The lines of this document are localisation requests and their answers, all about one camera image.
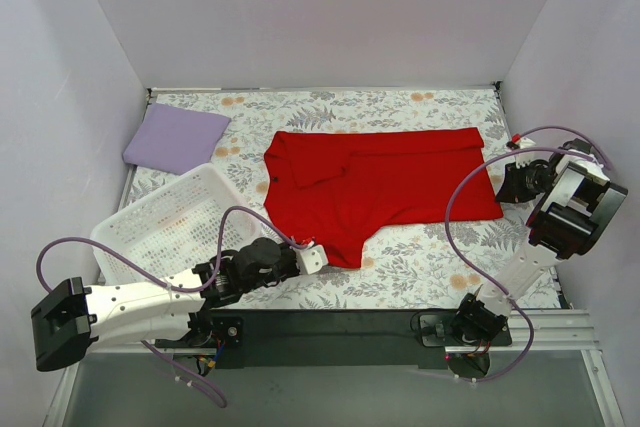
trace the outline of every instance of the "white background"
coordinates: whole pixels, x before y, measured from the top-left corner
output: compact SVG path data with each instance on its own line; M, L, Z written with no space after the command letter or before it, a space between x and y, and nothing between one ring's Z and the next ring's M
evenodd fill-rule
M545 0L99 0L147 87L501 80Z
M568 297L592 315L629 427L640 425L639 82L640 0L548 0L504 84L512 131L549 123L582 130L629 189L594 249L558 268Z
M42 425L60 372L36 371L29 313L40 248L88 235L116 208L122 148L145 92L96 0L0 0L0 424ZM57 284L95 280L86 247L46 262Z

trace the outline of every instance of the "floral pattern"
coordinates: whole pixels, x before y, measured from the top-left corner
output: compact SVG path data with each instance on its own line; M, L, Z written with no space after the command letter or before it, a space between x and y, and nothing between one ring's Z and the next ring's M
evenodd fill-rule
M249 206L264 215L269 176L262 156L277 130L385 132L476 126L484 138L487 159L504 152L508 140L502 111L489 89L166 93L158 95L157 102L232 118L211 162L226 173ZM503 165L489 168L495 189L502 182ZM174 177L138 168L129 202ZM493 275L522 241L531 209L530 205L503 207L503 219L452 224L453 235L465 255ZM391 226L366 242L361 269L328 266L319 274L251 292L233 307L454 308L481 282L480 276L452 251L443 224ZM551 274L536 282L520 303L526 308L559 307Z

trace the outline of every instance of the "red cloth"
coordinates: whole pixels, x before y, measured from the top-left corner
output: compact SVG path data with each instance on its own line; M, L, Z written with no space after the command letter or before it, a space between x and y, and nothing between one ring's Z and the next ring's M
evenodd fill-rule
M379 134L276 132L264 154L271 220L315 237L329 261L359 268L364 242L385 225L442 222L460 181L484 162L478 129ZM460 193L452 220L502 217L486 171Z

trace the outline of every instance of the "white plastic basket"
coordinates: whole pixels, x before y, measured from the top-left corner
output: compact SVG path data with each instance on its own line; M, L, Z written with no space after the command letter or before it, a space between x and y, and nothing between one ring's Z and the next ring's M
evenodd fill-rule
M216 254L220 219L244 197L211 164L203 164L143 197L97 225L91 238L150 273L164 277ZM260 235L260 222L242 212L229 215L223 249L238 249ZM94 248L108 284L143 280L119 260Z

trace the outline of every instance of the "folded purple cloth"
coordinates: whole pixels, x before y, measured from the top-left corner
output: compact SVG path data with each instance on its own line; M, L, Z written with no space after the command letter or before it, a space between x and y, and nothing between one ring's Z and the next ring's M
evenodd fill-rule
M128 164L184 174L211 160L229 122L229 117L212 112L152 104L122 158Z

